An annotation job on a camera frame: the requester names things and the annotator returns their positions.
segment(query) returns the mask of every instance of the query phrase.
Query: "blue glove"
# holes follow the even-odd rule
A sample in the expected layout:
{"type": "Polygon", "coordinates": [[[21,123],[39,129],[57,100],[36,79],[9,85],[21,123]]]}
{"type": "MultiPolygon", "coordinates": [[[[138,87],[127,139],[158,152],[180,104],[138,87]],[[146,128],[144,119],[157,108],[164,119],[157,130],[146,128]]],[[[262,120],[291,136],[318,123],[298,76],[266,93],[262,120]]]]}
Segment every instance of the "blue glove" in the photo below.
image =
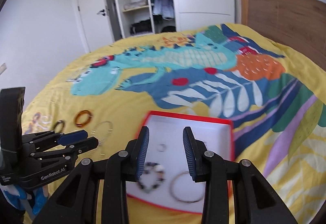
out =
{"type": "MultiPolygon", "coordinates": [[[[2,186],[0,184],[0,189],[4,194],[8,203],[11,204],[13,207],[17,208],[18,210],[25,210],[24,206],[21,203],[21,200],[32,199],[32,196],[30,194],[27,194],[17,184],[6,185],[6,186],[2,186]]],[[[37,215],[48,200],[48,186],[46,185],[37,188],[33,191],[33,193],[35,195],[35,205],[33,207],[33,214],[37,215]]]]}

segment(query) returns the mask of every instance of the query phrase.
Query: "yellow bedspread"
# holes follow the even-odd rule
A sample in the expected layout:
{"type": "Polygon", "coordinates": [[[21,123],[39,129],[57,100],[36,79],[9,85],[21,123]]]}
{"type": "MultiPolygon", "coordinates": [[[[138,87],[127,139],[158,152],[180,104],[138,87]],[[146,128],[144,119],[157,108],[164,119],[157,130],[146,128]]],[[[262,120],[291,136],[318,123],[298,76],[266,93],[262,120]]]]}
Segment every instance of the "yellow bedspread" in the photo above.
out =
{"type": "MultiPolygon", "coordinates": [[[[128,38],[68,65],[26,108],[22,128],[46,131],[63,120],[69,133],[79,130],[76,114],[89,110],[83,129],[100,146],[79,162],[124,149],[149,110],[231,119],[236,160],[251,160],[298,223],[308,223],[326,199],[325,83],[307,57],[243,25],[128,38]]],[[[132,224],[201,220],[130,197],[128,210],[132,224]]]]}

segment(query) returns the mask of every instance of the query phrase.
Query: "door handle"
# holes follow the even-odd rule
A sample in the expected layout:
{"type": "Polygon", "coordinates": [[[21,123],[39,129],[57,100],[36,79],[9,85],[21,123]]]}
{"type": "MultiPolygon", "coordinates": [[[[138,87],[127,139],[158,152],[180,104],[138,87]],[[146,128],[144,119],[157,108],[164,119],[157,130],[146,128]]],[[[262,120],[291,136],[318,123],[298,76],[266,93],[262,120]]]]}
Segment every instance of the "door handle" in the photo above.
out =
{"type": "Polygon", "coordinates": [[[105,9],[100,10],[96,15],[106,16],[105,9]]]}

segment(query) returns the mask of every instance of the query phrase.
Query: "light switch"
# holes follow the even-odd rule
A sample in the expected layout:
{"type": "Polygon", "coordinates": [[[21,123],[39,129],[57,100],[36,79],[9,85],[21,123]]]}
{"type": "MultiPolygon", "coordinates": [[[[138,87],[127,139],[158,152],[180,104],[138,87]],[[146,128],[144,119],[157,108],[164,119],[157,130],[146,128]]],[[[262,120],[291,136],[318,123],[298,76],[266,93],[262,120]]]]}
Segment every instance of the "light switch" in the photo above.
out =
{"type": "Polygon", "coordinates": [[[0,75],[7,69],[7,66],[5,63],[3,63],[1,66],[0,66],[0,75]]]}

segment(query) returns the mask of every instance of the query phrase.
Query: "metal screw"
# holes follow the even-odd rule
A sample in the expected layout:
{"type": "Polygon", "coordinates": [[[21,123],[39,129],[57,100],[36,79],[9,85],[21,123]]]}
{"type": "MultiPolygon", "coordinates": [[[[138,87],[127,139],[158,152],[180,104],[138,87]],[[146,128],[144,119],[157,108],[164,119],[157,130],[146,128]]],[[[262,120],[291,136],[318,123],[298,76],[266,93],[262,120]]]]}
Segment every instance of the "metal screw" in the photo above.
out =
{"type": "Polygon", "coordinates": [[[251,162],[249,160],[242,160],[241,161],[243,166],[249,167],[251,165],[251,162]]]}
{"type": "Polygon", "coordinates": [[[205,155],[206,157],[211,158],[211,157],[214,156],[214,152],[213,152],[213,151],[210,151],[210,150],[206,150],[206,151],[204,152],[204,155],[205,155]]]}
{"type": "Polygon", "coordinates": [[[82,163],[82,165],[88,165],[91,163],[91,160],[86,158],[86,159],[83,159],[81,163],[82,163]]]}
{"type": "Polygon", "coordinates": [[[121,150],[120,152],[119,152],[119,156],[120,157],[126,157],[128,155],[128,151],[126,151],[126,150],[121,150]]]}

